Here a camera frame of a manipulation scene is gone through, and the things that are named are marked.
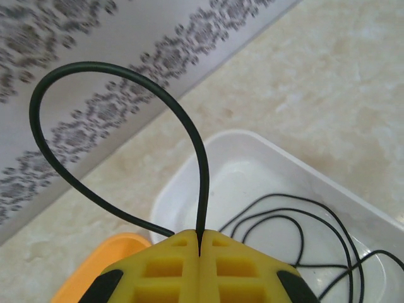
coiled black wire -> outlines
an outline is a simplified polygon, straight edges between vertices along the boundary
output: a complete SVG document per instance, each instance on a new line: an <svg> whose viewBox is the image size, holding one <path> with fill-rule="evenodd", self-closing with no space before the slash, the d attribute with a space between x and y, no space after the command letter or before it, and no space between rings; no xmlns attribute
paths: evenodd
<svg viewBox="0 0 404 303"><path fill-rule="evenodd" d="M257 205L258 203L264 201L265 199L268 198L274 198L274 197L285 197L285 198L291 198L291 199L296 199L299 201L303 201L306 203L311 203L314 204L316 206L319 206L323 209L325 209L334 219L335 221L338 223L338 225L340 226L340 228L342 229L343 233L345 234L345 237L348 240L348 243L350 245L351 250L353 251L353 253L355 254L355 258L356 258L356 263L352 264L351 258L350 258L350 253L348 250L348 246L345 242L345 240L343 239L342 235L339 233L339 231L337 231L336 228L334 228L334 226L332 226L332 224L328 223L326 220L323 220L322 218L313 215L312 213L309 213L307 211L303 211L300 209L296 209L296 208L276 208L273 210L267 210L267 211L261 211L259 213L255 213L253 215L249 215L247 217L244 217L242 219L240 219L241 216L243 216L243 214L245 214L248 210L250 210L252 207L254 207L255 205ZM302 230L302 227L300 226L300 224L297 222L297 220L295 220L294 218L290 217L290 216L286 216L286 215L270 215L272 213L277 213L280 211L286 211L286 212L295 212L295 213L300 213L303 214L305 216L309 216L319 222L321 222L322 224L324 224L325 226L327 226L328 229L330 229L338 238L338 240L341 242L341 245L343 247L343 250L345 252L345 257L347 259L347 265L344 264L302 264L300 261L303 257L303 253L304 253L304 233ZM244 235L242 236L242 243L246 243L248 237L251 235L252 231L257 228L258 226L260 226L261 224L263 224L264 222L268 221L268 220L273 220L276 218L283 218L286 219L288 221L291 221L298 229L299 231L299 235L300 235L300 250L299 250L299 255L297 257L297 260L290 264L295 268L341 268L344 269L344 271L338 275L324 290L323 292L321 292L321 294L319 295L318 299L322 300L328 293L329 291L339 282L341 281L343 278L345 278L346 276L349 277L349 294L348 294L348 302L349 303L353 303L354 301L354 280L353 280L353 270L355 270L356 268L359 269L359 275L360 275L360 296L359 296L359 303L363 303L364 301L364 292L365 292L365 278L364 278L364 274L363 274L363 267L362 267L362 263L365 262L366 260L368 260L369 258L371 258L372 256L376 255L376 254L384 254L388 257L390 257L395 263L397 263L402 270L404 271L404 263L399 260L395 255L391 254L388 251L384 251L382 249L378 249L376 251L370 252L369 254L367 254L366 256L364 256L363 258L359 257L357 248L351 238L351 236L349 235L348 231L346 230L346 228L344 227L344 225L342 224L342 222L340 221L340 219L337 217L337 215L327 206L311 200L311 199L307 199L307 198L303 198L303 197L299 197L299 196L294 196L291 194L282 194L282 193L272 193L272 194L267 194L264 195L258 199L256 199L255 201L253 201L249 206L247 206L246 208L244 208L240 213L238 213L236 216L234 216L233 218L231 218L222 228L219 229L220 232L225 231L230 224L236 222L238 219L240 219L232 228L230 236L231 238L234 238L237 230L239 229L239 227L245 223L247 223L248 221L251 221L254 218L259 218L259 217L263 217L262 219L260 219L259 221L257 221L256 223L254 223L252 226L250 226L246 232L244 232Z"/></svg>

decorative wallpaper border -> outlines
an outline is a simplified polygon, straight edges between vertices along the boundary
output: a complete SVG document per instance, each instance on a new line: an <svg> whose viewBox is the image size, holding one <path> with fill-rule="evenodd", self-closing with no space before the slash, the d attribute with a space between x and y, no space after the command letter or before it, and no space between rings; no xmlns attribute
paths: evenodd
<svg viewBox="0 0 404 303"><path fill-rule="evenodd" d="M34 67L48 68L62 45L76 45L72 33L90 34L102 11L113 15L112 0L17 0L0 5L0 104L17 95L16 82L30 83Z"/></svg>
<svg viewBox="0 0 404 303"><path fill-rule="evenodd" d="M41 3L46 2L48 1L36 1L39 8L41 8ZM169 80L179 79L186 74L190 65L198 63L200 56L208 55L212 50L215 50L218 41L226 41L231 32L236 32L245 26L249 17L255 17L260 9L267 8L272 2L275 0L211 0L210 8L197 9L195 13L189 16L187 25L177 25L173 37L164 36L155 43L155 50L152 54L144 53L141 55L142 64L139 66L130 65L129 68L167 88ZM82 8L84 3L87 9L78 9ZM66 29L62 36L57 36L50 30L50 39L51 37L56 39L51 45L62 44L62 41L66 39L71 43L66 44L65 47L73 45L74 40L69 38L67 33L72 31L85 32L91 27L98 26L98 13L101 8L108 13L113 13L117 9L113 1L107 1L104 6L101 6L100 3L101 1L54 0L55 8L60 12L65 10L62 14L67 18L72 17L73 23L70 25L69 22L62 23L56 17L49 21L50 23L47 24L56 25L58 28L61 24L64 24L65 28L70 28L69 30ZM0 6L0 14L3 14L0 15L0 18L4 18L7 9ZM14 26L20 30L24 30L25 18L12 18L10 16L18 16L26 10L27 8L20 7L12 13L11 11L7 12L7 16L14 21ZM42 10L44 10L44 15L41 15L41 18L52 16L51 12L43 6ZM34 20L36 19L36 15L32 11L25 14L29 14ZM91 25L85 26L87 24L85 20L90 20L89 24ZM15 40L16 49L26 50L30 48L31 43L33 43L31 39L34 39L35 35L28 37ZM3 49L0 48L0 56L3 56L2 51ZM37 61L29 59L31 57L24 55L24 53L19 52L19 54L27 61L31 60L33 65L35 65L34 62L42 62L39 59ZM48 60L45 63L56 59L54 47L42 50L41 54ZM4 64L4 62L10 64L11 61L2 61L2 58L0 57L0 64ZM16 68L19 73L28 72L22 66L12 65L8 68L10 70ZM8 93L7 90L2 90L4 87L9 87L12 90L12 81L7 80L3 83L9 83L9 86L0 88L0 97L2 96L1 93ZM140 103L147 104L153 98L153 95L143 87L127 80L110 81L106 83L105 87L107 93L94 93L91 99L85 101L85 110L74 110L71 113L71 121L59 122L55 128L51 129L50 147L64 165L76 163L84 154L108 137L114 129L120 128L127 121L129 115L138 113ZM29 203L42 188L47 187L51 180L57 176L39 151L25 151L16 160L18 166L5 168L2 173L6 177L0 179L0 225L10 218L12 212L20 210Z"/></svg>

white plastic tray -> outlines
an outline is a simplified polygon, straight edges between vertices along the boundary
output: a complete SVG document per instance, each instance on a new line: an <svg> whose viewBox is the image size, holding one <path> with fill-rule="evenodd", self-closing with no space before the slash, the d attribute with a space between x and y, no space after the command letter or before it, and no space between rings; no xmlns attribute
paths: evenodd
<svg viewBox="0 0 404 303"><path fill-rule="evenodd" d="M206 228L217 230L256 198L268 193L304 196L329 206L348 229L360 256L385 249L404 259L404 226L372 205L339 186L281 148L249 131L225 131L205 143L211 187ZM151 213L151 221L174 232L194 229L199 175L196 157L191 157L161 192ZM318 206L287 198L271 198L246 215L279 207L294 207L320 216L334 227L336 222ZM346 264L336 236L324 225L304 215L287 213L301 225L305 235L302 263ZM240 228L241 239L248 226ZM153 243L164 237L151 233ZM247 245L282 261L293 263L299 252L299 234L290 222L272 220L251 234ZM341 270L299 270L315 294ZM387 257L374 256L364 263L364 302L404 302L404 274ZM359 276L355 278L358 297ZM341 281L322 302L346 302L347 279Z"/></svg>

yellow plastic device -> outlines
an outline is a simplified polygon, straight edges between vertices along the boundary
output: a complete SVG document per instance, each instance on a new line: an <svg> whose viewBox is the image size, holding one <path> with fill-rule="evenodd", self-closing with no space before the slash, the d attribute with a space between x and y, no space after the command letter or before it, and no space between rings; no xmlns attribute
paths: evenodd
<svg viewBox="0 0 404 303"><path fill-rule="evenodd" d="M311 303L298 271L219 232L185 230L108 266L80 303Z"/></svg>

orange container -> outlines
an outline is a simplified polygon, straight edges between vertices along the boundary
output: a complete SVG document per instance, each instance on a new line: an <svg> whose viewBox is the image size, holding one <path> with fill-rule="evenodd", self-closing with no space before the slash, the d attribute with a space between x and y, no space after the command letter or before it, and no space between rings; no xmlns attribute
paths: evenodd
<svg viewBox="0 0 404 303"><path fill-rule="evenodd" d="M150 245L145 238L129 232L107 239L69 277L51 302L78 302L95 278L106 267L132 254L136 254Z"/></svg>

